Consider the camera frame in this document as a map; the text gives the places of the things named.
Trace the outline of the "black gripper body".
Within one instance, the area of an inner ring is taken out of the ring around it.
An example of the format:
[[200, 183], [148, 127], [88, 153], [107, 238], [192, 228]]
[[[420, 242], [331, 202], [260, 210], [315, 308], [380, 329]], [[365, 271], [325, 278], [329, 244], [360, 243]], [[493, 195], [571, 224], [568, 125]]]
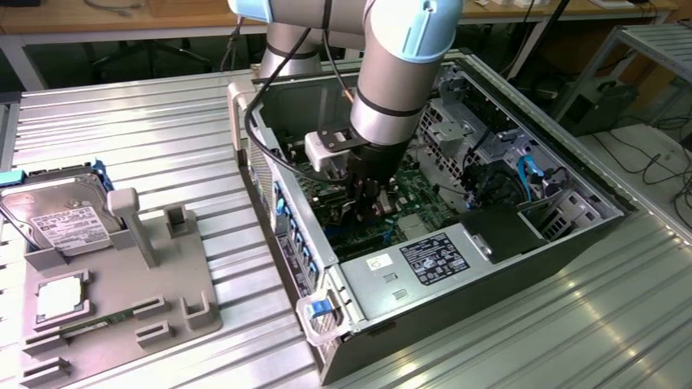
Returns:
[[348, 187], [375, 182], [384, 186], [397, 172], [405, 154], [405, 143], [391, 146], [365, 143], [351, 149], [347, 160]]

